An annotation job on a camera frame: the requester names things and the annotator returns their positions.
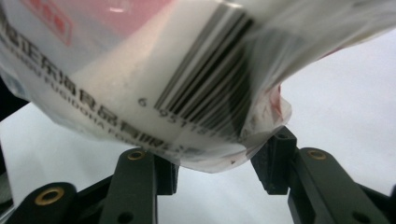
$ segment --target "white surface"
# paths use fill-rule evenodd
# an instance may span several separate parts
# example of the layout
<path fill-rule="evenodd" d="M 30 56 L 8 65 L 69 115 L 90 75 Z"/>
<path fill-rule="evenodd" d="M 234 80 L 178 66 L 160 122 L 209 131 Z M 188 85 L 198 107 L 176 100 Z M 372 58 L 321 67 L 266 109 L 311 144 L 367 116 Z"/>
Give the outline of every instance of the white surface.
<path fill-rule="evenodd" d="M 389 194 L 396 183 L 396 32 L 313 63 L 283 85 L 299 147 L 329 151 L 359 183 Z M 16 203 L 69 181 L 79 189 L 111 174 L 127 147 L 84 139 L 32 106 L 3 121 L 2 146 Z M 180 169 L 177 194 L 160 197 L 161 223 L 291 223 L 286 196 L 268 196 L 250 163 L 208 175 Z"/>

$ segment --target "barcode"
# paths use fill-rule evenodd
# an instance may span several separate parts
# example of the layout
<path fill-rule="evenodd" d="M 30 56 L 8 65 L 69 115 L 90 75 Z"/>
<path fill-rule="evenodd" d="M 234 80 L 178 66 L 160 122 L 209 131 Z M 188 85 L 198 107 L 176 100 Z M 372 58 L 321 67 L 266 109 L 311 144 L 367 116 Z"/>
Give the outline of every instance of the barcode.
<path fill-rule="evenodd" d="M 242 130 L 251 100 L 243 37 L 253 20 L 221 5 L 192 44 L 155 109 L 223 136 Z"/>

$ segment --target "black mechanical part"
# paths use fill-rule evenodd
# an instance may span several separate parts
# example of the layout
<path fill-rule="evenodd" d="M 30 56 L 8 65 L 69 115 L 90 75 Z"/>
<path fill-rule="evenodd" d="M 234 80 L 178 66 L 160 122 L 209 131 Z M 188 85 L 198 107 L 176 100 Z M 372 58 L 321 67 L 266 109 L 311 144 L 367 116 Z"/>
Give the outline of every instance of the black mechanical part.
<path fill-rule="evenodd" d="M 290 175 L 295 177 L 290 178 L 290 207 L 300 207 L 292 210 L 296 211 L 292 212 L 295 223 L 305 223 L 300 217 L 313 217 L 313 223 L 318 224 L 389 223 L 331 154 L 303 148 L 291 163 L 291 170 Z M 314 214 L 302 209 L 301 204 L 308 202 Z"/>
<path fill-rule="evenodd" d="M 0 105 L 3 105 L 0 109 L 0 120 L 5 119 L 28 103 L 29 102 L 14 96 L 8 90 L 6 84 L 3 82 L 3 79 L 0 78 Z"/>
<path fill-rule="evenodd" d="M 120 155 L 99 223 L 157 223 L 154 155 L 131 149 Z"/>
<path fill-rule="evenodd" d="M 48 184 L 29 194 L 7 224 L 75 223 L 76 196 L 71 184 Z"/>
<path fill-rule="evenodd" d="M 12 206 L 11 186 L 8 182 L 7 172 L 0 174 L 0 215 Z"/>
<path fill-rule="evenodd" d="M 297 138 L 286 127 L 282 128 L 251 159 L 251 163 L 264 189 L 270 195 L 288 194 L 287 173 Z"/>
<path fill-rule="evenodd" d="M 396 186 L 393 187 L 388 203 L 388 214 L 392 224 L 396 223 Z"/>
<path fill-rule="evenodd" d="M 177 191 L 178 165 L 154 156 L 157 173 L 157 195 L 173 195 Z"/>
<path fill-rule="evenodd" d="M 96 224 L 103 210 L 112 175 L 78 193 L 78 224 Z"/>

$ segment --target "transparent wrap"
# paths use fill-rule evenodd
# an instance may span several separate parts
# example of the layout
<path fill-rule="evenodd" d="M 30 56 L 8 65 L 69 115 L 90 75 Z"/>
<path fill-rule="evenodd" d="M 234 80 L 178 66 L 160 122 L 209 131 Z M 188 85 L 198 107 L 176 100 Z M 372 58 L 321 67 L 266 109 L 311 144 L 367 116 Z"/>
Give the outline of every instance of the transparent wrap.
<path fill-rule="evenodd" d="M 209 173 L 249 160 L 288 121 L 283 80 L 396 26 L 394 0 L 0 3 L 0 73 L 15 95 Z"/>

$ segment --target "black plastic bracket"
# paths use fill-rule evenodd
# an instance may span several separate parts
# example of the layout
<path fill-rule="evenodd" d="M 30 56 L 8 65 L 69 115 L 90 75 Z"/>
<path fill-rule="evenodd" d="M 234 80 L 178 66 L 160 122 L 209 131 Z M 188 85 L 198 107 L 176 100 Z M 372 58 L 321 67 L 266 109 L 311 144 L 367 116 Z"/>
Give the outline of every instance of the black plastic bracket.
<path fill-rule="evenodd" d="M 71 184 L 48 184 L 29 194 L 7 224 L 75 223 L 76 196 Z"/>
<path fill-rule="evenodd" d="M 99 223 L 157 223 L 154 155 L 131 149 L 120 155 Z"/>
<path fill-rule="evenodd" d="M 291 163 L 289 206 L 294 223 L 389 223 L 335 158 L 316 148 L 301 149 Z"/>
<path fill-rule="evenodd" d="M 290 159 L 297 150 L 296 145 L 297 138 L 284 127 L 251 159 L 256 174 L 268 194 L 288 194 L 288 167 Z"/>

